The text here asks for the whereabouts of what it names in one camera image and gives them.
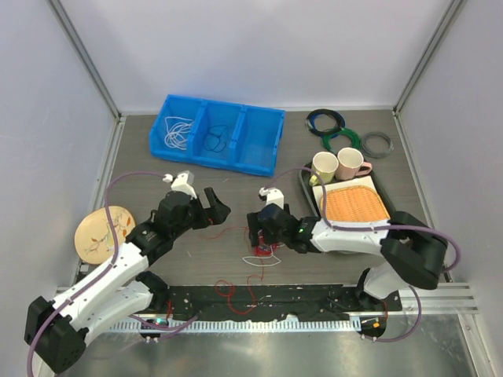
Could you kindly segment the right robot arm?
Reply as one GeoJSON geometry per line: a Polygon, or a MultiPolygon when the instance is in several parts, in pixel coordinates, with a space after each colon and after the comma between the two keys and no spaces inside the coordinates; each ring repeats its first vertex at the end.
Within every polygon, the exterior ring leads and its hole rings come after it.
{"type": "Polygon", "coordinates": [[[355,301],[375,309],[390,293],[412,286],[432,291],[438,287],[446,256],[446,237],[404,211],[374,222],[326,221],[296,218],[287,206],[268,204],[247,214],[253,247],[282,243],[299,254],[346,252],[380,256],[384,262],[360,276],[355,301]]]}

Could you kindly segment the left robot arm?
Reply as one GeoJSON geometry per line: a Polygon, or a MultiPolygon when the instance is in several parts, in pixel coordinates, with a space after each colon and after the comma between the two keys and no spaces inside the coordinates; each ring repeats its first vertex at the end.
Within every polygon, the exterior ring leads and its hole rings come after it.
{"type": "Polygon", "coordinates": [[[144,309],[159,313],[166,307],[167,285],[149,267],[185,232],[221,225],[231,212],[212,188],[204,193],[208,207],[196,196],[170,191],[111,258],[53,299],[38,297],[29,305],[24,333],[30,346],[29,375],[34,356],[54,373],[65,372],[118,320],[144,309]]]}

